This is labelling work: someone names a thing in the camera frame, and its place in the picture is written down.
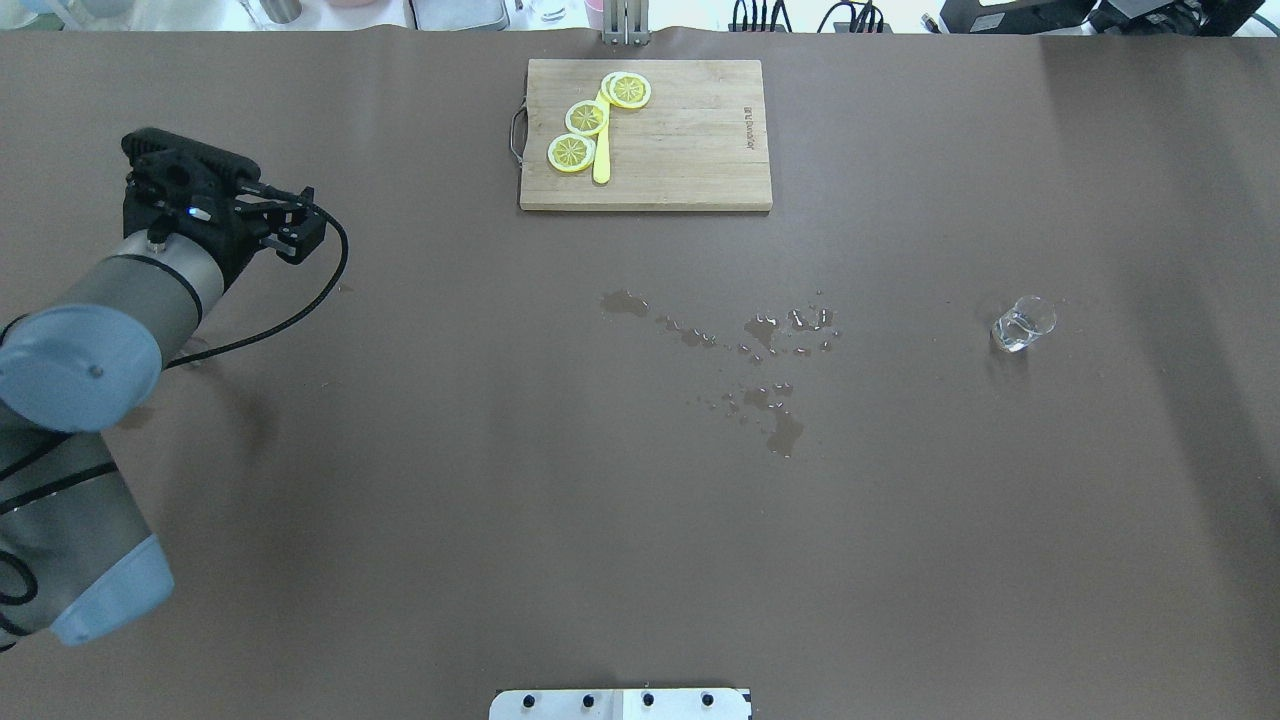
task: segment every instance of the pink cup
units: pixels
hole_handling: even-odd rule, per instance
[[[604,29],[604,0],[582,0],[586,5],[586,24]]]

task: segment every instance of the cutting board handle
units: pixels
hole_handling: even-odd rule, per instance
[[[520,115],[525,117],[525,137],[520,141],[520,150],[516,150],[516,126],[520,123]],[[525,167],[526,142],[529,142],[529,96],[520,100],[520,108],[511,117],[511,135],[507,138],[507,146],[511,147],[511,154],[516,156],[516,164],[521,168]]]

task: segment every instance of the brown table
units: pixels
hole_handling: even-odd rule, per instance
[[[762,720],[1280,716],[1280,45],[662,32],[626,56],[763,60],[774,210],[520,211],[526,60],[612,53],[4,37],[0,315],[113,247],[146,124],[315,184],[355,249],[310,320],[108,434],[178,589],[19,644],[0,714],[461,719],[652,683],[749,687]],[[201,337],[301,306],[335,250],[257,260]],[[650,314],[602,309],[620,288]],[[1028,292],[1059,329],[993,351]],[[736,350],[810,305],[838,337]],[[773,383],[791,459],[772,414],[726,416]]]

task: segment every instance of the wooden cutting board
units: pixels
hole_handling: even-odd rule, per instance
[[[613,177],[566,174],[547,146],[564,113],[594,100],[614,70],[653,86],[639,110],[612,108]],[[525,210],[754,210],[773,208],[764,78],[759,60],[530,60],[529,140],[520,176]]]

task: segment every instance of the blue plastic cap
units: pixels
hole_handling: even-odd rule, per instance
[[[156,338],[131,315],[60,305],[19,323],[0,346],[0,401],[51,430],[97,432],[151,395],[161,364]]]
[[[63,644],[84,644],[151,612],[172,592],[169,561],[160,539],[148,536],[93,580],[49,629]]]

